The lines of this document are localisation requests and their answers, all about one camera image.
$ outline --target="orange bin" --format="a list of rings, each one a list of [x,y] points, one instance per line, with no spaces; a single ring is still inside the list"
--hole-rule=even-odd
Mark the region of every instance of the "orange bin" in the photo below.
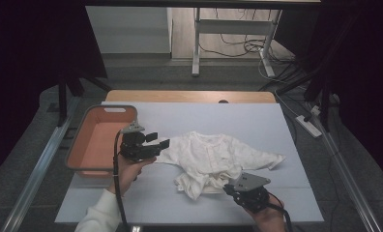
[[[131,105],[95,105],[86,113],[66,157],[66,165],[84,177],[110,177],[115,137],[137,119]],[[122,136],[117,143],[120,151]]]

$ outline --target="desk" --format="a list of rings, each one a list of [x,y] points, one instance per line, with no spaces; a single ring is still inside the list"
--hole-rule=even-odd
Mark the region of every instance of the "desk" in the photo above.
[[[221,132],[253,148],[286,155],[286,160],[275,170],[248,172],[272,180],[266,188],[285,202],[293,222],[323,220],[280,105],[271,93],[111,91],[106,100],[103,104],[135,106],[145,133],[157,131],[160,136],[171,137],[184,131]],[[230,103],[217,103],[219,100]],[[180,167],[164,163],[143,168],[141,177],[125,195],[128,222],[138,225],[253,224],[225,193],[202,194],[192,201],[183,192],[177,192],[173,179],[181,172]],[[109,183],[108,179],[81,178],[75,174],[56,222],[79,222]]]

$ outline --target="white cloth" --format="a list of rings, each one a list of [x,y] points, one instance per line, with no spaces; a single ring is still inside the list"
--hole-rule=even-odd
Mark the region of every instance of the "white cloth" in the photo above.
[[[284,155],[255,150],[229,135],[191,131],[170,138],[169,148],[161,151],[157,162],[183,167],[185,173],[174,182],[178,190],[196,200],[201,192],[222,192],[242,169],[272,169],[284,159]]]
[[[114,232],[121,222],[116,195],[104,189],[95,206],[77,225],[76,232]]]

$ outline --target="white tabletop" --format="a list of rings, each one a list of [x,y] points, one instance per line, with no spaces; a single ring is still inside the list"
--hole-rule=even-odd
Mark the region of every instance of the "white tabletop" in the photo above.
[[[129,104],[137,108],[138,122],[159,137],[189,131],[224,133],[261,151],[286,155],[275,169],[250,170],[271,179],[265,188],[285,203],[293,222],[323,221],[304,167],[277,103],[151,103]],[[178,166],[154,163],[146,166],[125,194],[129,223],[139,225],[245,225],[252,219],[225,193],[202,194],[196,201],[177,191],[173,183],[182,173]],[[95,205],[110,180],[74,175],[56,222],[79,222]]]

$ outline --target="person's left hand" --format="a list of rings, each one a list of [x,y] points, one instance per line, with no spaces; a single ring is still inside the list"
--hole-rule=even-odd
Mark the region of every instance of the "person's left hand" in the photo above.
[[[129,189],[131,183],[136,179],[137,175],[141,173],[141,168],[145,165],[153,163],[154,161],[156,161],[156,157],[135,162],[125,159],[123,156],[118,156],[119,187],[122,196]],[[114,181],[112,181],[107,190],[113,194],[116,194]]]

